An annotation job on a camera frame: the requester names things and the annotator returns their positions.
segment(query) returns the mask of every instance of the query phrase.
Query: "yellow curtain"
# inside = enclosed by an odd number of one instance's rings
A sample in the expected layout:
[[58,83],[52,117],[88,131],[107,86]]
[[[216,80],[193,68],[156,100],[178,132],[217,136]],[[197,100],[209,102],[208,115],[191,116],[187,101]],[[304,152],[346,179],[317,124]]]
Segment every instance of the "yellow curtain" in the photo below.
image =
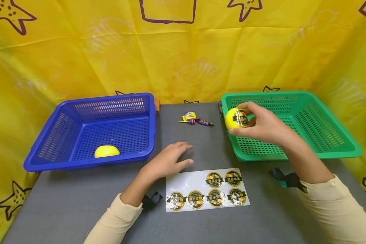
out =
[[0,0],[0,241],[58,103],[278,90],[310,90],[334,111],[363,147],[345,162],[366,191],[366,0]]

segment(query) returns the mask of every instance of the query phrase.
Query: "forearm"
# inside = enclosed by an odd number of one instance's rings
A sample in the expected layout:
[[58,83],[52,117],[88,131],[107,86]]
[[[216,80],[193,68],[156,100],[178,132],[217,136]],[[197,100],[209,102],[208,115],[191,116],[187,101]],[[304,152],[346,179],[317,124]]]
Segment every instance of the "forearm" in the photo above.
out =
[[137,177],[130,183],[121,194],[121,201],[124,204],[139,206],[145,196],[146,191],[155,182],[146,172],[146,167],[142,168]]
[[308,144],[290,135],[281,148],[307,193],[298,190],[331,243],[366,243],[366,213],[348,188],[333,175]]
[[141,170],[126,190],[119,194],[96,223],[85,244],[119,244],[142,212],[142,199],[154,180]]
[[288,157],[294,172],[303,182],[324,183],[334,178],[309,145],[297,134],[292,134],[280,147]]
[[366,244],[366,213],[339,178],[326,183],[301,183],[308,194],[298,190],[298,195],[330,243]]

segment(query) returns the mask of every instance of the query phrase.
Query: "table surface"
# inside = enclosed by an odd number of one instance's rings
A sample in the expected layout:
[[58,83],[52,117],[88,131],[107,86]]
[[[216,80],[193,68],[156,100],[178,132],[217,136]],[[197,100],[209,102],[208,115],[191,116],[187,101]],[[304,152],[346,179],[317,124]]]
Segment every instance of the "table surface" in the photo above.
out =
[[[214,127],[178,124],[187,111]],[[162,105],[152,159],[168,144],[188,141],[194,149],[182,158],[194,164],[183,172],[238,167],[251,206],[166,213],[165,202],[143,211],[122,243],[327,243],[324,233],[299,201],[295,189],[277,185],[268,175],[275,167],[292,172],[288,161],[237,161],[217,103]],[[366,211],[366,194],[340,160],[325,160]],[[6,243],[83,243],[116,195],[134,179],[144,162],[78,170],[42,172],[6,234]],[[165,178],[158,191],[165,199]]]

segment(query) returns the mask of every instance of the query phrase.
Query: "sticker-covered yellow ball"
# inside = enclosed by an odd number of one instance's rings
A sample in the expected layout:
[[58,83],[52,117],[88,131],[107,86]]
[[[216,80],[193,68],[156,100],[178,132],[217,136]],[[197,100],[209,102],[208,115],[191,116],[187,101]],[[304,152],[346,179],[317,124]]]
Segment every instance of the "sticker-covered yellow ball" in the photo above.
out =
[[119,150],[116,147],[110,145],[99,146],[95,151],[96,158],[115,156],[119,154]]
[[245,111],[240,108],[232,108],[225,115],[225,124],[228,130],[232,128],[247,128],[248,120]]

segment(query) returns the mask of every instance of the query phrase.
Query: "sticker sheet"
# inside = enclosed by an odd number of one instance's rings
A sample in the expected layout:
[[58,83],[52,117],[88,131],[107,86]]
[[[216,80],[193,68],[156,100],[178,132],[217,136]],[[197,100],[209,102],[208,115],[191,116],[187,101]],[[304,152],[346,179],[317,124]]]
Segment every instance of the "sticker sheet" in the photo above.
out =
[[250,205],[238,168],[184,172],[166,178],[165,211]]

